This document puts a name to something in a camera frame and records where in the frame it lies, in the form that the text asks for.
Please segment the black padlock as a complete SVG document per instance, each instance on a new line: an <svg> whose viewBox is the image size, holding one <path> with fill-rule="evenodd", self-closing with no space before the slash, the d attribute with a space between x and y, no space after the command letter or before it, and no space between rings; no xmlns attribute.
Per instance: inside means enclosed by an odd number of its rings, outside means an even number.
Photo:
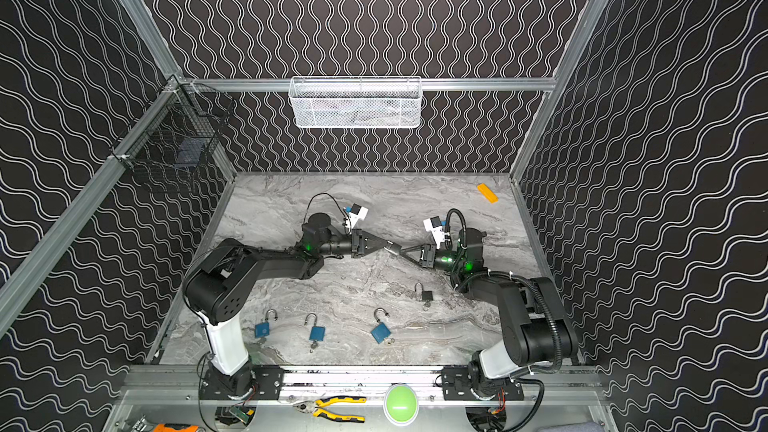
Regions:
<svg viewBox="0 0 768 432"><path fill-rule="evenodd" d="M401 253L401 245L397 243L390 242L388 246L386 247L386 250L394 255L399 255Z"/></svg>
<svg viewBox="0 0 768 432"><path fill-rule="evenodd" d="M434 295L431 290L426 290L421 282L416 282L414 285L414 297L422 304L422 309L427 311L430 309L434 300Z"/></svg>

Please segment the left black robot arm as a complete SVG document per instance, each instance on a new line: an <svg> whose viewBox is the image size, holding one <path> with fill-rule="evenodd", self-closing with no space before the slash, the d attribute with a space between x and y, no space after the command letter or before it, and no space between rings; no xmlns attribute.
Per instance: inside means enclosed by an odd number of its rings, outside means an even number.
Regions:
<svg viewBox="0 0 768 432"><path fill-rule="evenodd" d="M215 391L229 398L248 396L255 379L240 325L240 312L260 280L309 280L328 258L360 258L379 250L400 251L400 245L359 228L340 231L329 215L315 213L302 224L300 240L272 250L225 239L193 267L182 285L188 309L205 327L209 375Z"/></svg>

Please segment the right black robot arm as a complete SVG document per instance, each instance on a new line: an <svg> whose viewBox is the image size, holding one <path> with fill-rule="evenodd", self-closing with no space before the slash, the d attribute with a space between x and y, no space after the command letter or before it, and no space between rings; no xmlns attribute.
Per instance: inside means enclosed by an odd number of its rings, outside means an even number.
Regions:
<svg viewBox="0 0 768 432"><path fill-rule="evenodd" d="M442 220L425 221L430 243L392 251L415 265L443 272L452 290L498 310L501 339L473 354L467 366L470 389L489 396L506 384L535 374L554 374L578 358L578 339L552 279L526 278L486 266L487 233L469 227L452 208Z"/></svg>

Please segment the right blue padlock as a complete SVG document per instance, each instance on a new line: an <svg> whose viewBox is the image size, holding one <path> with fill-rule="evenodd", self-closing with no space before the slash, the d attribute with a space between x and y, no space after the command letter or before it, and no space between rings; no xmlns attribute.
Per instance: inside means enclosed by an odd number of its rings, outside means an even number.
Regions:
<svg viewBox="0 0 768 432"><path fill-rule="evenodd" d="M392 332L383 320L383 318L389 318L389 312L383 307L377 307L373 312L376 326L371 330L371 336L377 344L391 343Z"/></svg>

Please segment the blue padlock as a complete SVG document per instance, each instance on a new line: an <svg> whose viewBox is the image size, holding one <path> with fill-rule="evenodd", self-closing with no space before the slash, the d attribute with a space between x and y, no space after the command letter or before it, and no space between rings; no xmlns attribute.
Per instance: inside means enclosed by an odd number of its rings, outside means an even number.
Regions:
<svg viewBox="0 0 768 432"><path fill-rule="evenodd" d="M265 312L263 320L255 325L254 337L258 345L263 345L266 342L267 337L270 335L271 331L271 320L277 321L278 318L279 314L277 310L270 308Z"/></svg>
<svg viewBox="0 0 768 432"><path fill-rule="evenodd" d="M377 307L373 312L376 326L371 330L371 336L377 344L391 343L392 332L383 320L383 318L389 318L389 312L383 307Z"/></svg>
<svg viewBox="0 0 768 432"><path fill-rule="evenodd" d="M317 324L318 316L316 313L310 312L304 319L304 325L309 328L310 352L314 353L319 347L320 343L325 338L325 328Z"/></svg>

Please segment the yellow block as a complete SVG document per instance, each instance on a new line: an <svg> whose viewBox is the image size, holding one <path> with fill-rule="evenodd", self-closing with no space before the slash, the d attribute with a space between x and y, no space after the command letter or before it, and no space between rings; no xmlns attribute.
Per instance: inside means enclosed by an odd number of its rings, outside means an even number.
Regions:
<svg viewBox="0 0 768 432"><path fill-rule="evenodd" d="M494 204L498 202L498 196L486 184L478 184L477 190L489 203Z"/></svg>

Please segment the middle blue padlock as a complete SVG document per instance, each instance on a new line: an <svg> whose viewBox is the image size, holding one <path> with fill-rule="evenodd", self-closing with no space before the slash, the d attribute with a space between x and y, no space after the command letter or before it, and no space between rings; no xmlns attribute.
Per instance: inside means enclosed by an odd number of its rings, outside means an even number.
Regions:
<svg viewBox="0 0 768 432"><path fill-rule="evenodd" d="M319 347L320 343L325 338L325 328L317 324L318 316L316 313L310 312L304 319L304 325L309 328L310 352L314 353Z"/></svg>

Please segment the left blue padlock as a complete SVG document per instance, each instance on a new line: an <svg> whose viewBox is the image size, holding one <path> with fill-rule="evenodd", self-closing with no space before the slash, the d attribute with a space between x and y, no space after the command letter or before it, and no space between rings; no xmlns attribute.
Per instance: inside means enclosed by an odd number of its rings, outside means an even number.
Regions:
<svg viewBox="0 0 768 432"><path fill-rule="evenodd" d="M258 345L263 345L266 342L267 337L270 335L271 331L271 320L277 321L278 318L279 314L277 310L270 308L265 312L263 320L255 325L254 337Z"/></svg>

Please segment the green round button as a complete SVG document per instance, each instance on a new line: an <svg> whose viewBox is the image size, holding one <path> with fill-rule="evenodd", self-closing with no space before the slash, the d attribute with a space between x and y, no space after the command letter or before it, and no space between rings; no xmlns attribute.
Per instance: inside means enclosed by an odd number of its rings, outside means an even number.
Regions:
<svg viewBox="0 0 768 432"><path fill-rule="evenodd" d="M393 384L385 395L383 411L390 423L395 426L406 427L417 418L419 399L409 385Z"/></svg>

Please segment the green circuit board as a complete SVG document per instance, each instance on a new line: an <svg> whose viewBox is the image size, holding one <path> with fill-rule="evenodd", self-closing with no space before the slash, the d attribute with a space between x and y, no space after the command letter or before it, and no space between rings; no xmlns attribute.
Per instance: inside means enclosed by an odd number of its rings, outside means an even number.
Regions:
<svg viewBox="0 0 768 432"><path fill-rule="evenodd" d="M255 407L230 406L218 407L215 411L215 420L224 426L247 427L255 417Z"/></svg>

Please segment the orange tool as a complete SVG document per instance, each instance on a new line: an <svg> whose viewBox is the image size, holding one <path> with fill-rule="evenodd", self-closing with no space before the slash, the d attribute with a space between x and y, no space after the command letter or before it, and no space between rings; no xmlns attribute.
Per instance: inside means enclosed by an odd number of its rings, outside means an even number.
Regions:
<svg viewBox="0 0 768 432"><path fill-rule="evenodd" d="M153 427L152 432L200 432L202 428L185 423L160 423Z"/></svg>

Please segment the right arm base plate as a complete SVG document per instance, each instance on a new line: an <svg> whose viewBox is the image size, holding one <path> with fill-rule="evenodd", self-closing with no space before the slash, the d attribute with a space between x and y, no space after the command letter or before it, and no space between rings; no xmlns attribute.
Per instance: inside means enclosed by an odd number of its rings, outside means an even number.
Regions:
<svg viewBox="0 0 768 432"><path fill-rule="evenodd" d="M476 362L464 366L445 366L435 384L441 387L446 401L499 400L500 393L503 393L506 400L520 401L524 398L519 384L505 377L486 377Z"/></svg>

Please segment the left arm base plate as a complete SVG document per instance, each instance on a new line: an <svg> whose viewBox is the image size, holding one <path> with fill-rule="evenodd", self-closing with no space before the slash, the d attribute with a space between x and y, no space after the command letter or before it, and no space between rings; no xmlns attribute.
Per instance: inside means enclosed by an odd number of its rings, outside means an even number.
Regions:
<svg viewBox="0 0 768 432"><path fill-rule="evenodd" d="M277 400L285 371L276 365L245 364L233 375L225 375L210 367L202 377L199 388L203 400Z"/></svg>

